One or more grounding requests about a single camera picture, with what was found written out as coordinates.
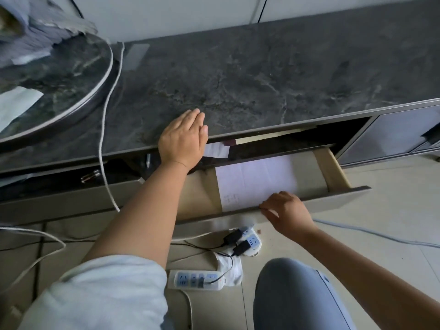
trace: person's right arm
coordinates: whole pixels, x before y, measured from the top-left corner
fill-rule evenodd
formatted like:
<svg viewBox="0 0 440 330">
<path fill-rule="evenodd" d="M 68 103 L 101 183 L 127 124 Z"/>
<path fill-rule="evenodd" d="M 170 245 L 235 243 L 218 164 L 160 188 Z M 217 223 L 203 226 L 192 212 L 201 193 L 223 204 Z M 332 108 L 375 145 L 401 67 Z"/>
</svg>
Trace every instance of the person's right arm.
<svg viewBox="0 0 440 330">
<path fill-rule="evenodd" d="M 440 329 L 440 303 L 320 230 L 298 197 L 282 191 L 260 208 L 279 233 L 333 273 L 382 330 Z"/>
</svg>

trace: round marble tabletop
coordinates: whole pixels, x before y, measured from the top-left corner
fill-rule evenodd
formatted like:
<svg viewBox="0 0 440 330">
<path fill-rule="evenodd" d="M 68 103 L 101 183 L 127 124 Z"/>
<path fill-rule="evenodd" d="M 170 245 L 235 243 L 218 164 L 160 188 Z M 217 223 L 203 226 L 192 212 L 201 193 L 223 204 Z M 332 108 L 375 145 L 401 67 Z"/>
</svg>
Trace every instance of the round marble tabletop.
<svg viewBox="0 0 440 330">
<path fill-rule="evenodd" d="M 77 111 L 102 87 L 112 64 L 105 40 L 80 35 L 55 45 L 49 57 L 0 69 L 0 94 L 17 86 L 44 94 L 0 132 L 0 143 L 31 135 Z"/>
</svg>

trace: white power strip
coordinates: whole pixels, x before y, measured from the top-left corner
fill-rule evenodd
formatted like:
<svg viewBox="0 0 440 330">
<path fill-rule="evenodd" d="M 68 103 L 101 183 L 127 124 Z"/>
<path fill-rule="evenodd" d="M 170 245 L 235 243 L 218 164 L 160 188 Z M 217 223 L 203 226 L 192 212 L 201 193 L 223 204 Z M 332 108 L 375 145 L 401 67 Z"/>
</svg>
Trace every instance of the white power strip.
<svg viewBox="0 0 440 330">
<path fill-rule="evenodd" d="M 220 278 L 218 271 L 171 270 L 168 275 L 168 288 L 182 290 L 211 290 L 219 291 L 226 283 L 226 278 Z"/>
<path fill-rule="evenodd" d="M 250 244 L 250 249 L 246 250 L 243 255 L 245 256 L 256 256 L 261 249 L 261 239 L 252 227 L 248 227 L 244 232 L 242 237 L 239 239 L 237 244 L 240 242 L 247 241 Z"/>
</svg>

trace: hand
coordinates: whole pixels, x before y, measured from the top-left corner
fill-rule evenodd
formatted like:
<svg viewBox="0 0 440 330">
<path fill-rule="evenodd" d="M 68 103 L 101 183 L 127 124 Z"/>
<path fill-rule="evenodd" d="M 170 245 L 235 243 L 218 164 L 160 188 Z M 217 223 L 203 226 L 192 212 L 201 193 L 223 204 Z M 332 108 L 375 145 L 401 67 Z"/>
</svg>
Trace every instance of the hand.
<svg viewBox="0 0 440 330">
<path fill-rule="evenodd" d="M 289 192 L 272 194 L 261 203 L 260 210 L 279 233 L 297 243 L 318 230 L 304 203 Z"/>
<path fill-rule="evenodd" d="M 159 139 L 159 154 L 163 164 L 178 162 L 188 171 L 195 167 L 205 151 L 208 126 L 199 109 L 188 110 L 173 120 Z"/>
</svg>

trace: person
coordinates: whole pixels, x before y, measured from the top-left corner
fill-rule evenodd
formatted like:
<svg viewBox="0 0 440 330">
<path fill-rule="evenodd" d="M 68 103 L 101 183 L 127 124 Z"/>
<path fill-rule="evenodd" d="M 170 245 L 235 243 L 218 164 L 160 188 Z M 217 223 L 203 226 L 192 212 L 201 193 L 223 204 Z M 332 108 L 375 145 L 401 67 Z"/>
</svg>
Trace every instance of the person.
<svg viewBox="0 0 440 330">
<path fill-rule="evenodd" d="M 185 177 L 208 139 L 204 113 L 186 111 L 159 140 L 162 163 L 101 234 L 82 264 L 31 305 L 19 329 L 160 329 L 165 266 Z M 282 191 L 261 205 L 274 228 L 320 261 L 382 330 L 440 329 L 440 304 L 320 230 L 301 200 Z M 328 278 L 292 259 L 262 269 L 256 330 L 355 329 Z"/>
</svg>

